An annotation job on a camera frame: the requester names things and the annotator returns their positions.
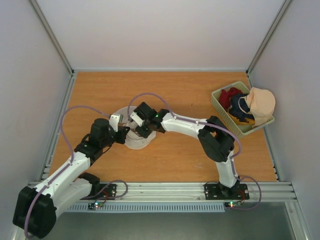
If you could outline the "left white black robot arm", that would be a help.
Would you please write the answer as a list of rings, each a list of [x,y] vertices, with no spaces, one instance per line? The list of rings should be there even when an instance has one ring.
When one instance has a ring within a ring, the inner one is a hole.
[[[130,127],[120,126],[119,117],[115,114],[110,119],[95,119],[90,132],[71,149],[70,157],[58,170],[19,192],[12,223],[24,231],[26,239],[44,238],[71,205],[100,195],[100,179],[86,170],[114,143],[125,143]]]

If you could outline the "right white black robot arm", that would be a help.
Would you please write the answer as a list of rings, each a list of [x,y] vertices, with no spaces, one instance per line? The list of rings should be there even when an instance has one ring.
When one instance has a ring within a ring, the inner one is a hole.
[[[205,155],[216,164],[219,192],[228,199],[238,193],[238,174],[233,165],[235,137],[218,117],[198,119],[178,115],[164,108],[156,111],[145,102],[128,116],[131,122],[137,124],[135,131],[145,139],[152,132],[174,132],[199,140]]]

